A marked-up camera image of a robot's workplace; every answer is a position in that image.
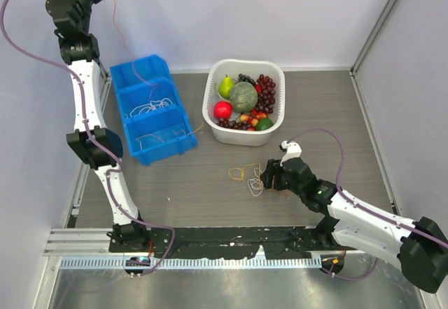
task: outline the basket of fruit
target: basket of fruit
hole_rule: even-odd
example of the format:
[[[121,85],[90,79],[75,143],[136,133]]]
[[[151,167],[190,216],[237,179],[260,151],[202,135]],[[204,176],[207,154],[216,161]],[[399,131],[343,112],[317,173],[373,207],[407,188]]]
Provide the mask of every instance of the basket of fruit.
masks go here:
[[[265,144],[285,116],[283,71],[271,62],[221,60],[211,68],[202,115],[222,143]]]

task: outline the blue bin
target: blue bin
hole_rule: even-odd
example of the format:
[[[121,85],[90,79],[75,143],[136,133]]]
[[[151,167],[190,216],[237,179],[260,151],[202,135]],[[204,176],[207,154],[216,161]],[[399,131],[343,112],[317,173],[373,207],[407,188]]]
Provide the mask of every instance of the blue bin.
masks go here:
[[[135,68],[145,82],[134,73],[131,62],[111,67],[131,157],[137,157],[143,165],[150,165],[197,146],[197,138],[167,63],[157,55],[151,55],[136,60]],[[156,110],[148,108],[150,102],[160,100],[167,104]]]
[[[158,55],[150,55],[149,57],[135,60],[134,67],[140,78],[150,81],[155,78],[164,76],[169,80],[173,80],[169,73],[167,63]],[[126,62],[111,67],[111,75],[115,90],[122,90],[133,85],[144,83],[134,72],[132,62]]]

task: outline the green avocado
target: green avocado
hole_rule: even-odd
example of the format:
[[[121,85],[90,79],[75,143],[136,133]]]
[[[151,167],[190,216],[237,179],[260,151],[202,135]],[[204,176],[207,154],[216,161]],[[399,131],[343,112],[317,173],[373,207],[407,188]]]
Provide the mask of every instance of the green avocado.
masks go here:
[[[271,128],[274,125],[274,123],[272,122],[272,120],[270,118],[262,118],[261,120],[258,121],[255,130],[257,130],[258,132],[260,132],[261,130],[266,130]]]

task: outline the bunch of grapes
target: bunch of grapes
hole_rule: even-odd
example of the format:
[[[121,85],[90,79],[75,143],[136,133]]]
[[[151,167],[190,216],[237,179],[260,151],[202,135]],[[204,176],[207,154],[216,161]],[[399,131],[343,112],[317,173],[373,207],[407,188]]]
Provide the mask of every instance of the bunch of grapes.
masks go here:
[[[251,83],[252,86],[255,86],[255,80],[253,80],[250,76],[247,76],[245,74],[240,74],[238,75],[238,80],[239,81],[246,81],[247,83]]]
[[[276,83],[269,76],[260,74],[257,85],[260,85],[261,92],[258,93],[258,102],[255,109],[266,114],[274,113]]]
[[[226,118],[220,118],[218,120],[217,125],[223,128],[237,129],[237,130],[248,130],[250,127],[252,127],[248,121],[244,122],[229,121]]]

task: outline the gray wooden surface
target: gray wooden surface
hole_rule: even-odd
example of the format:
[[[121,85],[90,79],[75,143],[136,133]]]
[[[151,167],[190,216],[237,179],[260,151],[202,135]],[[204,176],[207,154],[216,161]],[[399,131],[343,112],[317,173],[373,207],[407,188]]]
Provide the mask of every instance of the gray wooden surface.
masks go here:
[[[174,76],[193,129],[202,122],[206,74]],[[286,73],[286,115],[283,125],[261,147],[221,144],[204,125],[199,146],[182,156],[140,165],[130,158],[113,91],[104,114],[125,147],[124,170],[131,196],[144,220],[170,226],[316,225],[321,215],[309,211],[292,193],[264,191],[253,197],[246,183],[228,176],[231,167],[280,158],[279,144],[301,130],[331,128],[346,147],[342,185],[352,194],[384,210],[391,210],[358,100],[347,71]],[[299,139],[302,157],[320,178],[335,180],[340,161],[336,141],[323,132]],[[253,169],[247,169],[253,177]],[[89,173],[76,227],[112,225],[106,194]]]

